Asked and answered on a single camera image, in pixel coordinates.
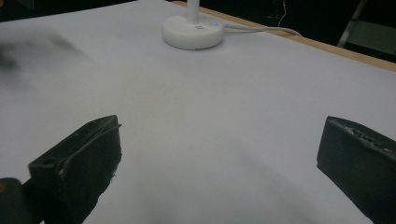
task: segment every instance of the white sheet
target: white sheet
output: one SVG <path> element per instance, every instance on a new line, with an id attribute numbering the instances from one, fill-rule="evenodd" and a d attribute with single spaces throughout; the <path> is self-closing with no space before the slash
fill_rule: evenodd
<path id="1" fill-rule="evenodd" d="M 0 24 L 0 176 L 119 116 L 89 223 L 371 223 L 316 167 L 327 116 L 396 139 L 396 74 L 267 33 L 167 46 L 161 0 Z"/>

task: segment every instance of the desk lamp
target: desk lamp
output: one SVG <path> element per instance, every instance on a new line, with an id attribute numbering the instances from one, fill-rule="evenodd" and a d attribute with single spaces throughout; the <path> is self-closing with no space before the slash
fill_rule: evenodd
<path id="1" fill-rule="evenodd" d="M 224 37 L 224 25 L 213 17 L 199 14 L 199 0 L 187 1 L 187 15 L 163 23 L 163 40 L 178 49 L 207 49 Z"/>

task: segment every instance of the lamp base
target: lamp base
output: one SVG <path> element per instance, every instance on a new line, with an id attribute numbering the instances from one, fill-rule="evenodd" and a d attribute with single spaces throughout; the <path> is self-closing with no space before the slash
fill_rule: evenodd
<path id="1" fill-rule="evenodd" d="M 215 18 L 199 16 L 197 24 L 186 17 L 175 16 L 163 23 L 163 40 L 178 49 L 207 49 L 216 46 L 224 37 L 224 25 Z"/>

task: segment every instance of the white cable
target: white cable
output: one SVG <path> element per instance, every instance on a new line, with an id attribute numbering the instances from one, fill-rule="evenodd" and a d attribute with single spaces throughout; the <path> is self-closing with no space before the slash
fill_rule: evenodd
<path id="1" fill-rule="evenodd" d="M 224 27 L 229 28 L 229 29 L 245 30 L 245 31 L 252 31 L 252 32 L 278 30 L 278 31 L 288 32 L 293 35 L 302 36 L 297 31 L 291 30 L 289 28 L 283 28 L 283 27 L 247 27 L 247 26 L 243 26 L 243 25 L 233 25 L 233 24 L 225 24 Z"/>
<path id="2" fill-rule="evenodd" d="M 288 11 L 286 10 L 286 0 L 283 0 L 283 16 L 282 16 L 282 18 L 280 18 L 280 21 L 277 24 L 277 27 L 279 27 L 280 23 L 282 23 L 283 19 L 285 19 L 286 14 L 288 14 Z"/>

